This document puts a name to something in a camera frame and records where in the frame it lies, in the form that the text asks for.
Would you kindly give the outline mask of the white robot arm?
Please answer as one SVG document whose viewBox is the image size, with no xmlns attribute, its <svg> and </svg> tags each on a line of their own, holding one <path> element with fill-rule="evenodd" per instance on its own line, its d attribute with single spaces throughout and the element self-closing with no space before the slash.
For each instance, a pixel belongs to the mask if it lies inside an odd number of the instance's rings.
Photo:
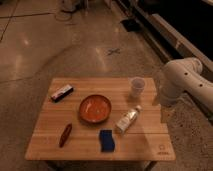
<svg viewBox="0 0 213 171">
<path fill-rule="evenodd" d="M 202 70 L 202 62 L 194 57 L 167 62 L 162 69 L 160 104 L 170 107 L 186 91 L 213 114 L 213 82 L 201 76 Z"/>
</svg>

